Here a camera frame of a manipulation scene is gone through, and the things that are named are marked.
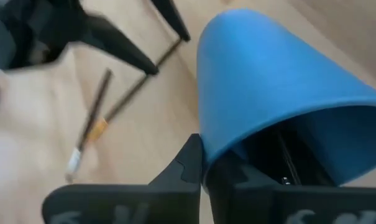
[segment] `black metal chair leg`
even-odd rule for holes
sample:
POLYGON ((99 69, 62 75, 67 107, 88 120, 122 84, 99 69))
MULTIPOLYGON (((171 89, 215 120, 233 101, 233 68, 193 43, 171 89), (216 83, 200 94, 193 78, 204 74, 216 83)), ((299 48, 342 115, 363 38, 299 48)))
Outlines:
POLYGON ((173 0, 151 0, 164 19, 185 42, 190 40, 188 29, 181 18, 173 0))
POLYGON ((105 18, 88 16, 87 26, 88 32, 82 37, 82 42, 97 47, 146 74, 158 73, 156 65, 105 18))

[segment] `light wooden surface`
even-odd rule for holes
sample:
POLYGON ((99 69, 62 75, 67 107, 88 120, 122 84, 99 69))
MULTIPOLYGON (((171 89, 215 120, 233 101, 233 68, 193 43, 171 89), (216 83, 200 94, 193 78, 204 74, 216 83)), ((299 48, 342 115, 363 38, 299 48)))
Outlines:
MULTIPOLYGON (((146 184, 170 162, 188 136, 198 132, 193 78, 196 47, 207 22, 225 9, 249 7, 269 15, 376 88, 376 73, 337 47, 301 13, 305 1, 175 1, 192 41, 165 64, 159 76, 88 149, 78 182, 146 184)), ((83 4, 87 10, 108 16, 152 60, 176 39, 148 0, 84 0, 83 4)), ((66 164, 106 68, 115 74, 104 104, 106 111, 141 74, 85 45, 71 45, 50 67, 10 74, 0 100, 0 223, 42 223, 42 200, 66 184, 66 164)), ((202 201, 201 221, 211 223, 204 194, 202 201)))

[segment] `blue cone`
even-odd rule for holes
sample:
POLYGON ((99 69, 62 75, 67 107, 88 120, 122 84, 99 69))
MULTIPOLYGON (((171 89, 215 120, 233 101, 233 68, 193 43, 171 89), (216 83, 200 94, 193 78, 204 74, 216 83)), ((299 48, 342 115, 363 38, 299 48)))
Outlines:
POLYGON ((376 90, 283 26, 226 11, 198 46, 199 121, 206 169, 286 119, 337 184, 376 167, 376 90))

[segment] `wooden floor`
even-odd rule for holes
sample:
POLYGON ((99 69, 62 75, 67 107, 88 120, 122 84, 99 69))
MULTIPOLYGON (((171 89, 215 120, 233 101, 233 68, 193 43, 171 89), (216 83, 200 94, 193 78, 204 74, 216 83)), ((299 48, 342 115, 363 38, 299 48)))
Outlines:
MULTIPOLYGON (((355 4, 321 2, 175 1, 192 41, 170 58, 160 75, 87 150, 77 182, 146 184, 170 162, 188 136, 198 132, 196 46, 207 22, 225 9, 249 7, 269 15, 376 88, 376 53, 371 54, 376 50, 376 31, 356 36, 360 29, 371 27, 358 25, 358 18, 349 20, 358 11, 375 17, 371 10, 376 9, 376 0, 369 1, 373 7, 365 9, 358 6, 359 0, 353 1, 355 4), (330 25, 326 18, 338 23, 330 25), (351 42, 344 41, 352 35, 351 42)), ((153 61, 177 39, 148 0, 84 0, 83 4, 87 10, 107 15, 153 61)), ((115 74, 106 111, 141 74, 85 45, 70 45, 62 59, 50 67, 9 73, 0 100, 0 223, 42 223, 42 200, 66 184, 66 164, 106 68, 115 74)), ((375 176, 353 184, 376 185, 375 176)), ((201 221, 212 222, 205 195, 201 221)))

